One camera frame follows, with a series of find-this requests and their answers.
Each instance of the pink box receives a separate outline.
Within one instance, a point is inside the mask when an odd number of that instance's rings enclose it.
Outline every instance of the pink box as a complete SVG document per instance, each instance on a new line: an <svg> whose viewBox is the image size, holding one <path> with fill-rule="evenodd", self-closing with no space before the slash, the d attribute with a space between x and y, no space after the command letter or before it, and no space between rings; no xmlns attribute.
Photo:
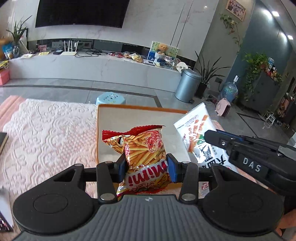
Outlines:
<svg viewBox="0 0 296 241"><path fill-rule="evenodd" d="M9 81L9 70L4 69L0 71L0 85L4 85Z"/></svg>

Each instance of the gray ribbed surface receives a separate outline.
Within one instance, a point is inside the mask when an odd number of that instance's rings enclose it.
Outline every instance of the gray ribbed surface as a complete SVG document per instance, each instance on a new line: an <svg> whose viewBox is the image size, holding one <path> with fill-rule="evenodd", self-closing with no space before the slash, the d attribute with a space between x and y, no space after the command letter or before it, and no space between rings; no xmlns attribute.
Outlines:
<svg viewBox="0 0 296 241"><path fill-rule="evenodd" d="M260 237L236 237L208 224L197 207L179 203L174 196L125 195L123 199L99 208L85 226L71 233L41 237L23 232L15 241L279 241L274 233Z"/></svg>

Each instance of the black plant pot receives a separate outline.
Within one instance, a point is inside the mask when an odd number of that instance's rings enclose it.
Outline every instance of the black plant pot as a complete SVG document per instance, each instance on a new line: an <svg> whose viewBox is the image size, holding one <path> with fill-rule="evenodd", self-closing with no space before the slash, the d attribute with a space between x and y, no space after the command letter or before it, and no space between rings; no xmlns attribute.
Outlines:
<svg viewBox="0 0 296 241"><path fill-rule="evenodd" d="M195 92L195 96L201 99L206 88L207 88L206 84L200 83L198 85L196 92Z"/></svg>

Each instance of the television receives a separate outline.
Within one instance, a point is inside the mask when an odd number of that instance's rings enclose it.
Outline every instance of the television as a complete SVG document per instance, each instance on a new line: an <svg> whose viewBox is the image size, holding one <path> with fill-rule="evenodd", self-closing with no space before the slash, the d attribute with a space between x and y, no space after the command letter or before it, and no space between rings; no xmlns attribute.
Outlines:
<svg viewBox="0 0 296 241"><path fill-rule="evenodd" d="M35 27L66 24L122 28L129 0L40 0Z"/></svg>

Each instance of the red snack bag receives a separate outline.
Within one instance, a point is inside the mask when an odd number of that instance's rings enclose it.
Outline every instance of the red snack bag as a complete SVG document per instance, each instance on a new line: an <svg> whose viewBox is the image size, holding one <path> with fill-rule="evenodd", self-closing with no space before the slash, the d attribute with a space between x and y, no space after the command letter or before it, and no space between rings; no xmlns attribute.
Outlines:
<svg viewBox="0 0 296 241"><path fill-rule="evenodd" d="M125 153L129 169L119 184L117 196L137 192L155 193L170 183L162 126L140 126L125 133L103 131L102 140L115 151Z"/></svg>

